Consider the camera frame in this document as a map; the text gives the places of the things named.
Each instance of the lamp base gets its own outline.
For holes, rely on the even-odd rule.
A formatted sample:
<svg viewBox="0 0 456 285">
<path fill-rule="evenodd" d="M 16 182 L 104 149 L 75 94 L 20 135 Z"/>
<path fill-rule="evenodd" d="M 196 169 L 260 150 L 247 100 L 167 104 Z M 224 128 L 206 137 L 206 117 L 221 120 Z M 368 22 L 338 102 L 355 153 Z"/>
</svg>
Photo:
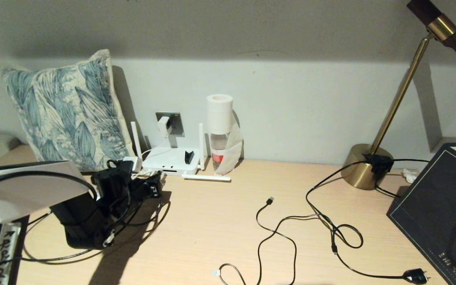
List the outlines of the lamp base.
<svg viewBox="0 0 456 285">
<path fill-rule="evenodd" d="M 354 145 L 351 148 L 348 157 L 346 158 L 346 162 L 344 162 L 344 166 L 353 162 L 366 160 L 364 154 L 369 154 L 370 149 L 370 144 Z M 383 148 L 378 148 L 376 154 L 389 156 L 391 159 L 393 159 L 393 156 L 391 156 L 391 154 Z M 375 189 L 376 185 L 379 185 L 383 178 L 385 178 L 386 173 L 373 173 L 371 164 L 359 163 L 344 169 L 340 172 L 340 175 L 347 183 L 355 186 L 356 188 L 373 190 Z"/>
</svg>

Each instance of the decorative pillow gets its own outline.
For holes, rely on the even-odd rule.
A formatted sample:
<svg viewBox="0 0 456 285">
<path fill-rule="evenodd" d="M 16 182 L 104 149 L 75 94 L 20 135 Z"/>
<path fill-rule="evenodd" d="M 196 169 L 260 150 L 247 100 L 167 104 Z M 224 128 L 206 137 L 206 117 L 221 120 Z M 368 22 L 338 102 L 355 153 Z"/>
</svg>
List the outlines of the decorative pillow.
<svg viewBox="0 0 456 285">
<path fill-rule="evenodd" d="M 72 160 L 81 171 L 133 156 L 108 50 L 61 68 L 5 67 L 3 83 L 39 161 Z"/>
</svg>

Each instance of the brass lamp stand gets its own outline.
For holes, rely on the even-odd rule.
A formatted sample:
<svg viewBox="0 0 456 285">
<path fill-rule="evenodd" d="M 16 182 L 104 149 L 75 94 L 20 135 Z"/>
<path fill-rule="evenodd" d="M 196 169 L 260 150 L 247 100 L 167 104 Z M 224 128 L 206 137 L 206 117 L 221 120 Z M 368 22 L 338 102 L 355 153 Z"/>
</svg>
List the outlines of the brass lamp stand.
<svg viewBox="0 0 456 285">
<path fill-rule="evenodd" d="M 447 42 L 451 42 L 456 38 L 456 26 L 444 14 L 440 13 L 431 2 L 427 0 L 412 0 L 407 7 L 409 7 L 409 9 L 411 9 L 411 11 L 413 11 L 413 13 L 418 18 L 420 18 L 423 23 L 425 23 L 429 34 L 420 42 L 411 66 L 409 67 L 409 70 L 407 71 L 406 76 L 399 87 L 398 93 L 395 96 L 390 109 L 388 110 L 385 121 L 383 121 L 378 135 L 376 135 L 376 138 L 374 139 L 374 142 L 372 145 L 354 145 L 349 152 L 344 166 L 359 161 L 366 161 L 366 155 L 382 155 L 393 159 L 388 151 L 380 148 L 380 144 L 383 137 L 385 136 L 385 133 L 388 130 L 388 127 L 390 126 L 391 120 L 394 118 L 395 113 L 397 112 L 400 102 L 402 102 L 404 94 L 409 87 L 409 83 L 411 83 L 411 79 L 413 78 L 416 68 L 418 67 L 420 60 L 422 59 L 423 54 L 427 49 L 429 41 L 435 38 L 436 40 L 442 42 L 444 45 L 452 47 L 456 50 L 456 46 L 451 44 L 447 45 Z M 359 163 L 344 169 L 341 172 L 341 175 L 346 182 L 352 186 L 355 186 L 356 188 L 372 190 L 380 184 L 386 175 L 386 172 L 373 172 L 372 168 L 373 166 L 369 163 Z"/>
</svg>

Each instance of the wooden desk surface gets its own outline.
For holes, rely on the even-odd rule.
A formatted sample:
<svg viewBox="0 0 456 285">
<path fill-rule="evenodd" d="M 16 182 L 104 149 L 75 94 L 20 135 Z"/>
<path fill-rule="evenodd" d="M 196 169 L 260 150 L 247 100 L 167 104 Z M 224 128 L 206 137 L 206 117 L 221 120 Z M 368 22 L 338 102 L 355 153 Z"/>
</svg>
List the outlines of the wooden desk surface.
<svg viewBox="0 0 456 285">
<path fill-rule="evenodd" d="M 212 173 L 207 166 L 204 174 Z M 288 215 L 310 215 L 305 194 L 338 166 L 244 160 L 230 173 L 232 182 L 205 182 L 166 177 L 163 194 L 170 200 L 163 222 L 149 235 L 148 228 L 128 228 L 116 244 L 81 262 L 44 265 L 21 262 L 19 285 L 139 285 L 221 284 L 212 271 L 232 263 L 246 283 L 258 278 L 257 246 L 270 233 L 261 229 L 255 214 L 264 209 L 260 221 L 274 228 Z M 396 193 L 407 186 L 398 175 L 388 175 L 382 187 Z M 364 237 L 361 249 L 350 249 L 338 241 L 344 261 L 367 274 L 401 275 L 422 268 L 432 277 L 428 284 L 446 284 L 429 262 L 386 217 L 391 198 L 376 191 L 358 190 L 338 179 L 315 190 L 312 203 L 335 224 L 351 224 Z M 157 201 L 147 200 L 134 222 L 152 215 Z M 318 220 L 288 220 L 280 231 L 297 243 L 297 285 L 404 285 L 405 280 L 364 277 L 344 267 L 331 251 L 330 233 Z M 345 234 L 358 242 L 349 230 Z M 79 252 L 68 247 L 62 226 L 54 215 L 40 222 L 27 236 L 26 249 L 35 258 L 53 258 Z M 293 277 L 293 245 L 276 236 L 261 248 L 261 284 L 288 284 Z M 242 282 L 229 267 L 223 277 L 230 285 Z"/>
</svg>

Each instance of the wall socket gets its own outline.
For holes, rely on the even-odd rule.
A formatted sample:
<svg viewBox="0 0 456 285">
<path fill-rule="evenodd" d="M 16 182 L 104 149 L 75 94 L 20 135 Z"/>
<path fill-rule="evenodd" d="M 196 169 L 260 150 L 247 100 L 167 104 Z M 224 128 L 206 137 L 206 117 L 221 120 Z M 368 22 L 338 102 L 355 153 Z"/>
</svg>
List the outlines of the wall socket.
<svg viewBox="0 0 456 285">
<path fill-rule="evenodd" d="M 158 121 L 163 116 L 170 118 L 170 122 L 172 124 L 172 132 L 170 133 L 171 135 L 184 135 L 181 114 L 179 112 L 156 112 L 156 119 Z"/>
</svg>

